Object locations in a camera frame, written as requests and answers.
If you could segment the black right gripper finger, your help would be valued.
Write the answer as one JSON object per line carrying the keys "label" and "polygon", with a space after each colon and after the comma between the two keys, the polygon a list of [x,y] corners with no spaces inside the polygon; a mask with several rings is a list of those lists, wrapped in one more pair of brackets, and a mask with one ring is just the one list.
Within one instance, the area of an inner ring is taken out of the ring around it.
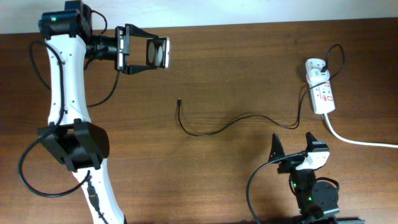
{"label": "black right gripper finger", "polygon": [[318,141],[311,132],[307,132],[305,137],[307,140],[306,151],[312,152],[317,147]]}
{"label": "black right gripper finger", "polygon": [[271,151],[269,154],[268,162],[276,163],[278,160],[280,160],[284,156],[285,156],[284,148],[282,147],[282,144],[280,142],[280,139],[279,139],[277,133],[274,133],[272,135],[272,146],[271,146]]}

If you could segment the black smartphone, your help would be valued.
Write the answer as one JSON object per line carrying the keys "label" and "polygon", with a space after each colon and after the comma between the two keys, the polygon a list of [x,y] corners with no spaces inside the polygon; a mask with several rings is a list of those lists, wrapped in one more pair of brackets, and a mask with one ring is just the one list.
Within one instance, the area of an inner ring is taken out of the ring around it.
{"label": "black smartphone", "polygon": [[170,62],[170,39],[159,37],[147,39],[146,65],[157,68],[168,68]]}

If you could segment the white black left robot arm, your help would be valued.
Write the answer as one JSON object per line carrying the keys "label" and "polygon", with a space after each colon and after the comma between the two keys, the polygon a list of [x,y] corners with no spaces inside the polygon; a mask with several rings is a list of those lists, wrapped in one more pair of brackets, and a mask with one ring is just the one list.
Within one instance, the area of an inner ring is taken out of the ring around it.
{"label": "white black left robot arm", "polygon": [[38,133],[79,182],[94,223],[126,223],[109,179],[108,135],[89,116],[84,71],[94,60],[111,60],[118,74],[127,75],[167,68],[170,39],[132,24],[118,26],[112,37],[94,35],[92,13],[82,1],[67,1],[64,10],[45,12],[39,21],[49,46],[52,101],[48,127]]}

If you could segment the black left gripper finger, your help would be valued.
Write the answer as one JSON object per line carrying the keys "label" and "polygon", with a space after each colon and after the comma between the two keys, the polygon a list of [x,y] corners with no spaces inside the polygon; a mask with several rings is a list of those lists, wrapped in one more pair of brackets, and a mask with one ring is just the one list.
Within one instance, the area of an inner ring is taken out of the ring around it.
{"label": "black left gripper finger", "polygon": [[134,36],[134,37],[143,37],[143,38],[148,38],[148,39],[158,39],[159,38],[158,35],[148,33],[133,24],[126,24],[126,32],[130,36]]}
{"label": "black left gripper finger", "polygon": [[157,70],[157,67],[150,65],[128,65],[126,67],[126,74],[135,75],[146,70]]}

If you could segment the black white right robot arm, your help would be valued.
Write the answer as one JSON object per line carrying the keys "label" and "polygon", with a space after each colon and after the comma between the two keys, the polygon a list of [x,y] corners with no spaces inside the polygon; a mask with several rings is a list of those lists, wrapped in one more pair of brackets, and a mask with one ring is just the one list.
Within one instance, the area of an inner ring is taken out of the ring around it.
{"label": "black white right robot arm", "polygon": [[336,218],[336,214],[340,212],[340,185],[334,179],[315,175],[315,171],[326,164],[330,156],[329,147],[310,132],[306,134],[306,140],[307,147],[304,151],[287,156],[278,135],[272,135],[269,162],[279,165],[279,174],[289,175],[289,187],[295,195],[300,213],[294,222],[364,223],[359,218]]}

